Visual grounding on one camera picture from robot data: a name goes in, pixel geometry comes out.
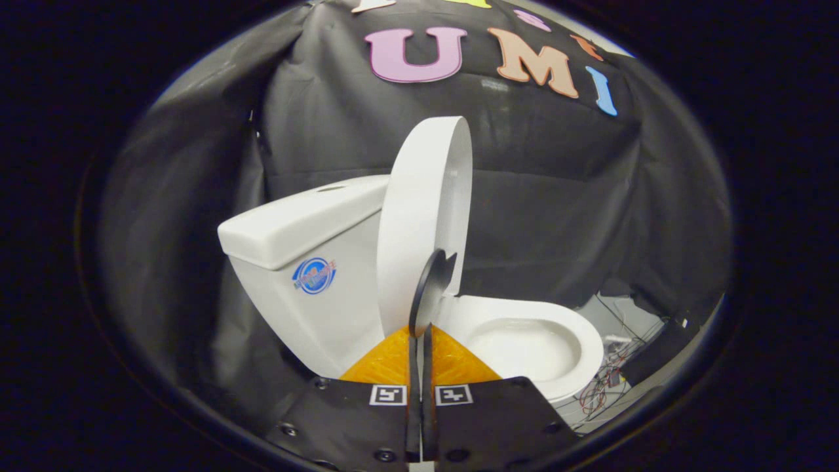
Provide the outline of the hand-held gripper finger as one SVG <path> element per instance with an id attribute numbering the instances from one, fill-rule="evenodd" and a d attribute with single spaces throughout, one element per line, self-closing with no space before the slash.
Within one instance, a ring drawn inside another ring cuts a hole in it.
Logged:
<path id="1" fill-rule="evenodd" d="M 420 456 L 416 348 L 404 326 L 344 376 L 312 378 L 267 439 L 311 467 L 407 470 Z"/>
<path id="2" fill-rule="evenodd" d="M 423 335 L 423 462 L 434 470 L 540 470 L 581 437 L 525 376 L 488 382 L 435 378 L 442 335 Z"/>

